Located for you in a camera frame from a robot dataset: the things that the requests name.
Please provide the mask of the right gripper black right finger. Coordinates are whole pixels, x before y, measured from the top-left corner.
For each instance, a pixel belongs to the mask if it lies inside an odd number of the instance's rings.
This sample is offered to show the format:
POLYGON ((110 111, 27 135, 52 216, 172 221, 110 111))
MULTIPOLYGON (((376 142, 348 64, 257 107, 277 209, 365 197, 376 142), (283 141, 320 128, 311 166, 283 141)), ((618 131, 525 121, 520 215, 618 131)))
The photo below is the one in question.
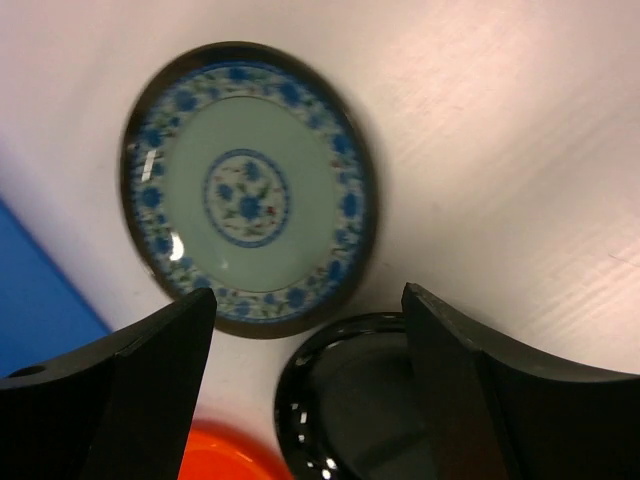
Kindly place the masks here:
POLYGON ((635 479, 639 379, 486 326, 415 283, 402 309, 440 479, 635 479))

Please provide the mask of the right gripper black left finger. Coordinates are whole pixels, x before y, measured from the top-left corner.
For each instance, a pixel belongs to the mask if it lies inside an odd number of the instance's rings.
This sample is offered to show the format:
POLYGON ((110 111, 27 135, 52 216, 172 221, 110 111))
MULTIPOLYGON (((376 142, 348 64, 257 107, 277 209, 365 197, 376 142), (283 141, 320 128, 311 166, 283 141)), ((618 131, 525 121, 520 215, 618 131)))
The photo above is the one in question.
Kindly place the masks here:
POLYGON ((1 380, 4 479, 175 479, 216 320, 199 288, 1 380))

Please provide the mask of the blue floral plate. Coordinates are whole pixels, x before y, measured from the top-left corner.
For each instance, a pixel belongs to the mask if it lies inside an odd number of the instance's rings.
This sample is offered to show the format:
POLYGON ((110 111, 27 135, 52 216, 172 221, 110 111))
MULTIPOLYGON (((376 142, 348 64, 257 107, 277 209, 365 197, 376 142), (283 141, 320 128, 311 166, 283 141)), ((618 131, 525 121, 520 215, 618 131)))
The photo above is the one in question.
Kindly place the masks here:
POLYGON ((379 216, 375 162, 328 80, 250 42, 181 54, 147 83, 121 137, 123 216, 161 289, 217 298, 217 327, 272 339, 355 291, 379 216))

